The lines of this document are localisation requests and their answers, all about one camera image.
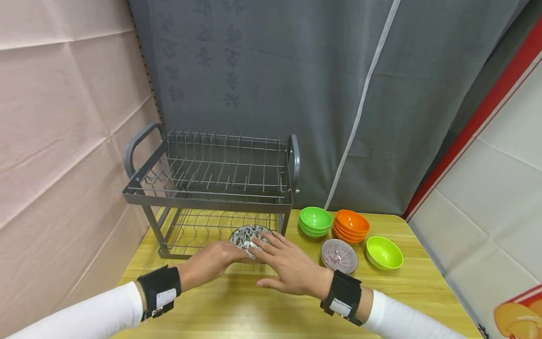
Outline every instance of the white sleeve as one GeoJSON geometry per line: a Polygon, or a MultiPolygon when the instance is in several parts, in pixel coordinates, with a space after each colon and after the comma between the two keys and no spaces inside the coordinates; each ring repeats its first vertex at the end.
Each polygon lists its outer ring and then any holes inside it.
{"type": "Polygon", "coordinates": [[[383,293],[373,291],[373,295],[371,314],[364,326],[383,339],[464,338],[433,318],[383,293]]]}
{"type": "Polygon", "coordinates": [[[141,296],[136,284],[130,282],[58,311],[8,339],[109,338],[136,327],[142,316],[141,296]]]}

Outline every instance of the food image on poster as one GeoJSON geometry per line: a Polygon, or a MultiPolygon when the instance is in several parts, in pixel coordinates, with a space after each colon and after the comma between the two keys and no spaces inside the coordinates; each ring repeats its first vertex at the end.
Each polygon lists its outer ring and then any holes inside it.
{"type": "Polygon", "coordinates": [[[493,316],[507,338],[542,339],[542,285],[500,304],[493,316]]]}

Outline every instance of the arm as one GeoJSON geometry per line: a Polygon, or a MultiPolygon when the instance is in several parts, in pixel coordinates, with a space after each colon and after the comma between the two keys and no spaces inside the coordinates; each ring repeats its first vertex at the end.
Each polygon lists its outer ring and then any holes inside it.
{"type": "MultiPolygon", "coordinates": [[[[279,233],[265,234],[267,244],[260,239],[253,242],[261,247],[249,251],[271,266],[279,279],[262,279],[257,286],[294,295],[309,295],[324,300],[330,292],[333,271],[315,264],[298,246],[279,233]]],[[[356,318],[370,331],[385,339],[464,338],[436,320],[418,312],[378,291],[363,287],[356,318]]]]}
{"type": "MultiPolygon", "coordinates": [[[[216,242],[201,249],[185,263],[174,266],[182,293],[220,277],[246,253],[231,242],[216,242]]],[[[15,338],[109,338],[141,322],[145,294],[138,282],[110,291],[54,313],[10,336],[15,338]]]]}

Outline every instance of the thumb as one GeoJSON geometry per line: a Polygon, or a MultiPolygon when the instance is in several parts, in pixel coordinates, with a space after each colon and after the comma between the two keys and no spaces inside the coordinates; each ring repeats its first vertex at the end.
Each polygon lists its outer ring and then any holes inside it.
{"type": "Polygon", "coordinates": [[[265,287],[267,289],[273,289],[280,292],[284,292],[286,285],[280,279],[261,279],[256,283],[256,286],[265,287]]]}

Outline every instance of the black wrist strap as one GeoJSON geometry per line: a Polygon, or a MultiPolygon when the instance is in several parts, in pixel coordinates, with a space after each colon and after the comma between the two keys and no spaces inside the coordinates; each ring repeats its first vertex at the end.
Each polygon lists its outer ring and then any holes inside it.
{"type": "Polygon", "coordinates": [[[362,296],[361,281],[339,270],[333,274],[330,294],[320,302],[320,308],[329,315],[335,312],[357,326],[363,323],[356,319],[359,301],[362,296]]]}
{"type": "Polygon", "coordinates": [[[156,318],[173,309],[173,300],[180,296],[180,278],[176,267],[167,265],[137,278],[145,293],[147,309],[141,321],[156,318]]]}

